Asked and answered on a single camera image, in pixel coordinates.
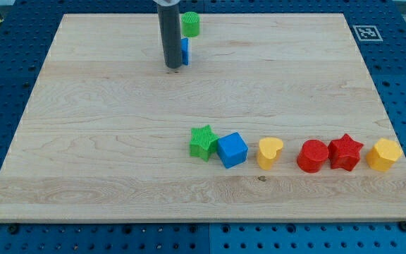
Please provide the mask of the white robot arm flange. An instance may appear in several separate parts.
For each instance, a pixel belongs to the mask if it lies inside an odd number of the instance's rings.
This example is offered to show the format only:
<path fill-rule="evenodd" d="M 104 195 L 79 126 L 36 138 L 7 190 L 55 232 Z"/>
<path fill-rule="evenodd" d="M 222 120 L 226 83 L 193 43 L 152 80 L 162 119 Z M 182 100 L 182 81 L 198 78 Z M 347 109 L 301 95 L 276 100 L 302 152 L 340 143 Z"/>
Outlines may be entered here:
<path fill-rule="evenodd" d="M 153 0 L 156 4 L 164 7 L 174 6 L 180 3 L 180 0 Z"/>

